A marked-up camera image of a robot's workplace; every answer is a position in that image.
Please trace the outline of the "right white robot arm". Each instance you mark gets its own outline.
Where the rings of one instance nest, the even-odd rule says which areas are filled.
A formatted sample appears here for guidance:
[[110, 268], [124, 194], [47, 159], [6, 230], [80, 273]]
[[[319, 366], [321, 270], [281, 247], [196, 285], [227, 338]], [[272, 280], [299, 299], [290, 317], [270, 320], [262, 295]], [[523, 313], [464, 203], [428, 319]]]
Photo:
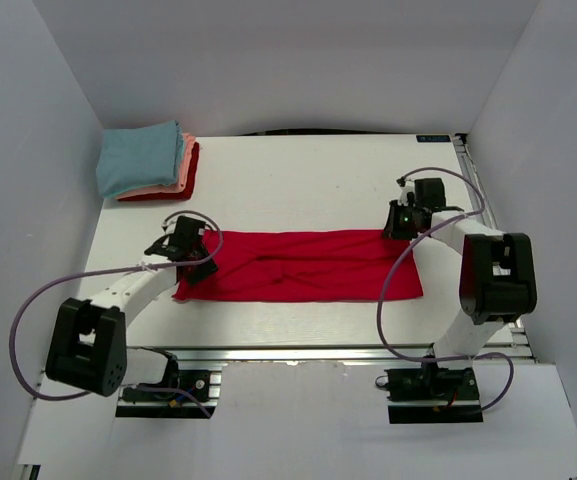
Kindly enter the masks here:
[[[537, 287], [532, 243], [524, 233], [506, 233], [477, 220], [485, 210], [485, 199], [470, 180], [465, 183], [478, 198], [477, 208], [465, 211], [447, 204], [440, 178], [417, 179], [406, 175], [397, 180], [401, 195], [389, 204], [382, 236], [409, 242], [390, 268], [380, 291], [376, 326], [384, 347], [396, 358], [433, 364], [421, 371], [419, 384], [429, 397], [440, 399], [452, 391], [452, 370], [468, 368], [483, 358], [481, 349], [506, 324], [533, 312]], [[421, 357], [405, 355], [386, 339], [382, 311], [391, 280], [414, 249], [425, 239], [434, 239], [461, 257], [458, 296], [460, 310], [445, 333]]]

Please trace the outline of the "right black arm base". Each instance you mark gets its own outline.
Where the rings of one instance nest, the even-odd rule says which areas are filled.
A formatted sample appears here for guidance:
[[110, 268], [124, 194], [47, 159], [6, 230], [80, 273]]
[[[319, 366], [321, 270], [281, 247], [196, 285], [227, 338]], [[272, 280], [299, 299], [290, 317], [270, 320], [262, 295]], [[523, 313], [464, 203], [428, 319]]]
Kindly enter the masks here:
[[375, 387], [387, 394], [391, 425], [481, 423], [483, 412], [472, 368], [450, 370], [434, 363], [386, 370]]

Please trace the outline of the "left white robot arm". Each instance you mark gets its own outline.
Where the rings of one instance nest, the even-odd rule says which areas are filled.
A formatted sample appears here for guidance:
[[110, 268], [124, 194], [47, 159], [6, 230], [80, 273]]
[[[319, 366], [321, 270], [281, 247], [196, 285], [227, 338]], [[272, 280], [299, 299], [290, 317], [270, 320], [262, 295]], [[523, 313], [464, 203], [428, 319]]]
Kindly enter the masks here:
[[109, 397], [124, 386], [145, 387], [167, 399], [179, 387], [173, 356], [148, 347], [129, 347], [127, 329], [157, 297], [185, 279], [197, 283], [217, 272], [218, 247], [207, 233], [223, 234], [209, 217], [181, 211], [167, 217], [163, 235], [144, 250], [140, 262], [119, 269], [111, 286], [85, 298], [69, 298], [58, 310], [45, 366], [46, 376], [86, 392]]

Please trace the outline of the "bright red t shirt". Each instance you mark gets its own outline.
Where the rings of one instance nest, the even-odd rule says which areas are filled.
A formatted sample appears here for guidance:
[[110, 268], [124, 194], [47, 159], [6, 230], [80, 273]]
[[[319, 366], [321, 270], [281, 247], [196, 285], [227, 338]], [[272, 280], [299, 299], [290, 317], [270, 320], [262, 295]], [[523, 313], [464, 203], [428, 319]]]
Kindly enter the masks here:
[[408, 247], [379, 230], [225, 231], [216, 273], [173, 298], [218, 302], [373, 302]]

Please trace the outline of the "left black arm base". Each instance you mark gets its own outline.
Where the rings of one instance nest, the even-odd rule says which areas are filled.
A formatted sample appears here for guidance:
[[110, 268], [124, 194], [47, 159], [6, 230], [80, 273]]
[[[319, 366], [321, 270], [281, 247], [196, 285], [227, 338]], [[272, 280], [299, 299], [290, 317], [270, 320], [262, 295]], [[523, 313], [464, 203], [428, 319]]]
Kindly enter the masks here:
[[185, 368], [169, 351], [130, 348], [128, 370], [118, 390], [117, 418], [210, 419], [216, 400], [212, 372]]

